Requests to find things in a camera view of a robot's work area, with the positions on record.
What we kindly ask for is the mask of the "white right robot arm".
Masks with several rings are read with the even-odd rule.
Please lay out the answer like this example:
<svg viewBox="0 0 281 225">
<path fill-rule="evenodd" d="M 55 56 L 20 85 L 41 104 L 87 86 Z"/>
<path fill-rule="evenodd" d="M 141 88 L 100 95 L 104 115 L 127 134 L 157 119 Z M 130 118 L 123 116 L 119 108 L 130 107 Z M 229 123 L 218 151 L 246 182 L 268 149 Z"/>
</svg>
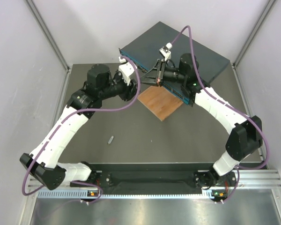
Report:
<svg viewBox="0 0 281 225">
<path fill-rule="evenodd" d="M 190 105 L 200 106 L 226 129 L 229 134 L 226 150 L 208 171 L 210 183 L 221 185 L 227 178 L 226 174 L 262 146 L 261 119 L 236 112 L 235 108 L 217 95 L 200 77 L 199 63 L 192 54 L 182 54 L 177 67 L 169 66 L 168 62 L 157 60 L 156 65 L 140 79 L 141 83 L 160 87 L 165 86 L 166 82 L 180 84 Z"/>
</svg>

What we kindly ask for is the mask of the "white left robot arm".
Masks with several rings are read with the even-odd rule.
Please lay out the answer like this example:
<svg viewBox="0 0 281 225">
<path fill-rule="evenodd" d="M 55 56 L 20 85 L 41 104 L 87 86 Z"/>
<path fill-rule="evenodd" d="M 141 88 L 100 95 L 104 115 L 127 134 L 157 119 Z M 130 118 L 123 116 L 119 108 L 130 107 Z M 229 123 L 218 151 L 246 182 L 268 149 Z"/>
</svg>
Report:
<svg viewBox="0 0 281 225">
<path fill-rule="evenodd" d="M 140 80 L 132 78 L 133 73 L 137 72 L 137 67 L 130 62 L 121 64 L 114 75 L 105 64 L 93 65 L 87 72 L 83 87 L 71 95 L 48 135 L 30 154 L 24 153 L 20 157 L 27 174 L 49 190 L 73 181 L 94 185 L 97 175 L 90 164 L 59 163 L 59 158 L 78 130 L 95 112 L 103 110 L 103 100 L 115 96 L 130 102 L 137 99 Z"/>
</svg>

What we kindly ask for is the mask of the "wooden board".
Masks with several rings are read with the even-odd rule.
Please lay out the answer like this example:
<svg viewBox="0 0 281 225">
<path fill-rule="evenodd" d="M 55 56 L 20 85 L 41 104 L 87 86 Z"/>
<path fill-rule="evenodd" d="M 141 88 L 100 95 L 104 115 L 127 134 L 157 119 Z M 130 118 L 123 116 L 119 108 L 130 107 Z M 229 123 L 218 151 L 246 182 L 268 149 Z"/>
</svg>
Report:
<svg viewBox="0 0 281 225">
<path fill-rule="evenodd" d="M 173 114 L 183 101 L 171 94 L 164 87 L 150 86 L 139 96 L 138 100 L 149 109 L 160 121 Z"/>
</svg>

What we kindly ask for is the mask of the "dark blue network switch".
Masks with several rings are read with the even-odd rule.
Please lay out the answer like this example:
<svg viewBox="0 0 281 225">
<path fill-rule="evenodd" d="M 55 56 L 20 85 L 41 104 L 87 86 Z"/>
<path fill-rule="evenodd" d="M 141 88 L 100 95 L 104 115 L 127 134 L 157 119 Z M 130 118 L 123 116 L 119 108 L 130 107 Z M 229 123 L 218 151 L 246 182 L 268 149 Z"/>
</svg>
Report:
<svg viewBox="0 0 281 225">
<path fill-rule="evenodd" d="M 138 36 L 128 45 L 119 49 L 121 55 L 130 58 L 143 72 L 149 71 L 162 56 L 159 49 L 174 40 L 179 32 L 158 22 Z M 194 55 L 199 63 L 198 72 L 206 83 L 210 84 L 227 66 L 230 60 L 193 40 Z M 182 54 L 190 52 L 189 37 L 181 35 L 175 41 L 171 51 L 171 60 L 177 67 Z"/>
</svg>

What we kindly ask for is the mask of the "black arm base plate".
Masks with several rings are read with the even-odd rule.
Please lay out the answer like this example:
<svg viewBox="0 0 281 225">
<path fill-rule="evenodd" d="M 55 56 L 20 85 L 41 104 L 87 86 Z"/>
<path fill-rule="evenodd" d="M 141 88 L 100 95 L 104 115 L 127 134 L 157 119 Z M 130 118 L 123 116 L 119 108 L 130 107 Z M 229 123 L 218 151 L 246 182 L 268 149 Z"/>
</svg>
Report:
<svg viewBox="0 0 281 225">
<path fill-rule="evenodd" d="M 212 163 L 92 164 L 87 183 L 107 194 L 197 194 L 205 188 L 226 190 L 236 184 L 236 175 L 218 176 Z"/>
</svg>

